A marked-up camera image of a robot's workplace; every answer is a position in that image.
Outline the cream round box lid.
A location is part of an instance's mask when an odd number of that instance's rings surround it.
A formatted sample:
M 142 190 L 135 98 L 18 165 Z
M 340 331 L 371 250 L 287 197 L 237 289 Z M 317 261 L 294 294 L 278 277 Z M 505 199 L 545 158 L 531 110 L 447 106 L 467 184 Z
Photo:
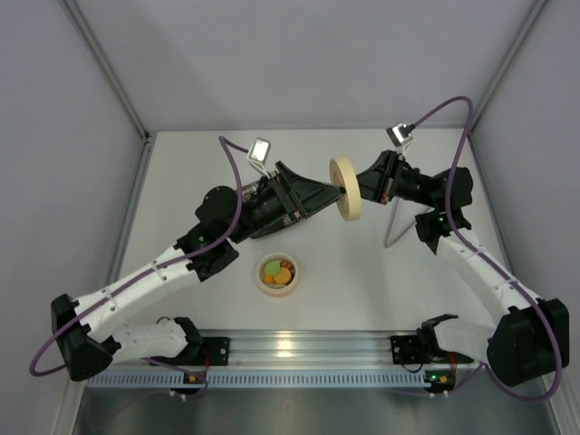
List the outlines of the cream round box lid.
M 339 213 L 344 221 L 358 220 L 362 215 L 362 195 L 350 160 L 336 157 L 330 160 L 329 174 L 331 184 L 340 190 L 337 201 Z

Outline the red brown sushi snack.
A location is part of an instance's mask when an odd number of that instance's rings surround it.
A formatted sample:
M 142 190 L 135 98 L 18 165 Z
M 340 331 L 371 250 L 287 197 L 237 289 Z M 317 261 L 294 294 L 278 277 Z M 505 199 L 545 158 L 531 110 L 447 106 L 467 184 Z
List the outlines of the red brown sushi snack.
M 293 270 L 293 269 L 294 269 L 294 265 L 293 265 L 291 262 L 289 262 L 289 261 L 286 261 L 286 260 L 282 260 L 282 261 L 280 262 L 280 266 L 281 266 L 281 267 L 285 267 L 285 268 L 287 268 L 288 270 Z

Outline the green round cookie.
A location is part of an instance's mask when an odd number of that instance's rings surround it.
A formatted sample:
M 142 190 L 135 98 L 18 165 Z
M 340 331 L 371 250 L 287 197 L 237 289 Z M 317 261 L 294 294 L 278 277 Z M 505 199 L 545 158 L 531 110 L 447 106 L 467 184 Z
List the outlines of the green round cookie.
M 280 272 L 281 265 L 277 260 L 269 261 L 264 267 L 264 272 L 267 276 L 275 276 Z

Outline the orange round cracker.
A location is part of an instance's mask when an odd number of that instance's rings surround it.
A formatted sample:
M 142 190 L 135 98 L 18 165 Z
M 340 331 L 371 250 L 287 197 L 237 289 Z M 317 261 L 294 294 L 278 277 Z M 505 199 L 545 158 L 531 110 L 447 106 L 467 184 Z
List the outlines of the orange round cracker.
M 289 285 L 293 278 L 292 270 L 288 270 L 285 267 L 281 267 L 280 272 L 273 276 L 276 285 Z

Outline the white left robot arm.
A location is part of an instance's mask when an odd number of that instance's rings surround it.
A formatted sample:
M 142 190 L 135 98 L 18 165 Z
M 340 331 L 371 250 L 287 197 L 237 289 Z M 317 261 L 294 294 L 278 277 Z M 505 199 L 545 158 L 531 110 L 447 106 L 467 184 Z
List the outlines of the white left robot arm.
M 148 265 L 94 293 L 52 300 L 53 338 L 72 381 L 139 359 L 193 363 L 203 339 L 189 318 L 137 325 L 129 319 L 185 284 L 201 284 L 222 272 L 238 258 L 236 244 L 310 218 L 347 192 L 340 173 L 324 183 L 299 176 L 282 162 L 275 166 L 248 185 L 211 189 L 196 210 L 198 223 Z

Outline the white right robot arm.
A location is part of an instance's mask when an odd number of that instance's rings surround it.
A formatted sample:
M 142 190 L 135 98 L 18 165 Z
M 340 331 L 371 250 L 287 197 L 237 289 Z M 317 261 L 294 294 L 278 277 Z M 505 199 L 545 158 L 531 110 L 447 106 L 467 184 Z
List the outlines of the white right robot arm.
M 463 209 L 472 202 L 469 169 L 453 167 L 422 174 L 403 156 L 385 151 L 358 174 L 362 198 L 385 204 L 400 198 L 428 207 L 416 215 L 418 239 L 444 261 L 483 304 L 485 326 L 442 314 L 421 324 L 417 334 L 426 354 L 458 353 L 485 363 L 507 387 L 515 387 L 569 364 L 569 311 L 557 298 L 527 289 L 479 242 Z

